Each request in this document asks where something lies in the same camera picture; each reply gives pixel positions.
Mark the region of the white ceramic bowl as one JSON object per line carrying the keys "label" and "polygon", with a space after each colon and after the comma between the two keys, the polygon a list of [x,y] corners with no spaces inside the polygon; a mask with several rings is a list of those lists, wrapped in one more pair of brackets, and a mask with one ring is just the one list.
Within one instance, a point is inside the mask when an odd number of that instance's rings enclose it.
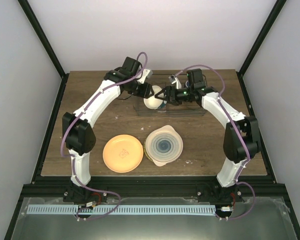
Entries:
{"label": "white ceramic bowl", "polygon": [[[155,94],[157,94],[158,92],[160,92],[162,90],[162,88],[158,85],[153,85],[152,89]],[[159,95],[159,97],[161,97],[161,98],[163,98],[163,96],[164,96],[163,93],[161,93]],[[149,98],[144,98],[143,103],[144,103],[145,107],[147,107],[150,110],[159,110],[159,109],[162,109],[166,105],[166,101],[155,98],[154,95]]]}

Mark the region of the dark wire dish rack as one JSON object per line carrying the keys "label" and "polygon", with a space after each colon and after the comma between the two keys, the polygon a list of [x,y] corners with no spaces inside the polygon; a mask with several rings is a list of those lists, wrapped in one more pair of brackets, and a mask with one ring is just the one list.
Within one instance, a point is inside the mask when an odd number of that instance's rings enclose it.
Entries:
{"label": "dark wire dish rack", "polygon": [[[173,73],[169,70],[154,70],[152,76],[147,80],[152,85],[161,87],[171,85],[169,76]],[[140,97],[132,97],[133,109],[138,116],[144,117],[188,117],[203,116],[206,111],[197,105],[196,102],[183,102],[181,105],[165,104],[159,109],[149,109],[144,104],[144,99]]]}

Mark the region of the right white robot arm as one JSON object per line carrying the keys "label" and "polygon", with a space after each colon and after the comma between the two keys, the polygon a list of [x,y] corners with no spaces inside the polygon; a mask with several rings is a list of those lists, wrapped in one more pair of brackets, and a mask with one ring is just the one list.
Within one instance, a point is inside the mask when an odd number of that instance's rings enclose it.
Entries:
{"label": "right white robot arm", "polygon": [[224,128],[223,152],[225,160],[216,175],[217,185],[212,188],[213,198],[219,202],[230,196],[230,189],[239,184],[239,176],[247,164],[261,150],[261,136],[256,117],[246,116],[223,98],[223,90],[207,85],[203,64],[184,69],[188,86],[179,88],[179,72],[170,76],[171,84],[154,96],[174,106],[195,102],[212,114]]}

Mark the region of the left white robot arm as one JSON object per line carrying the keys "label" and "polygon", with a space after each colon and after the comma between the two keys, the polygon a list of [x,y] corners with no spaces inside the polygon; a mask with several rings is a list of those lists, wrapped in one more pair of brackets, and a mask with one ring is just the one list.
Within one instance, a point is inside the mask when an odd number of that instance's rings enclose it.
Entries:
{"label": "left white robot arm", "polygon": [[146,79],[152,75],[147,62],[126,57],[122,66],[105,73],[100,86],[91,97],[74,112],[62,116],[62,139],[60,155],[65,149],[71,161],[71,182],[77,186],[74,195],[79,201],[87,202],[92,196],[88,186],[91,181],[90,154],[96,144],[94,126],[106,108],[123,92],[147,99],[154,95]]}

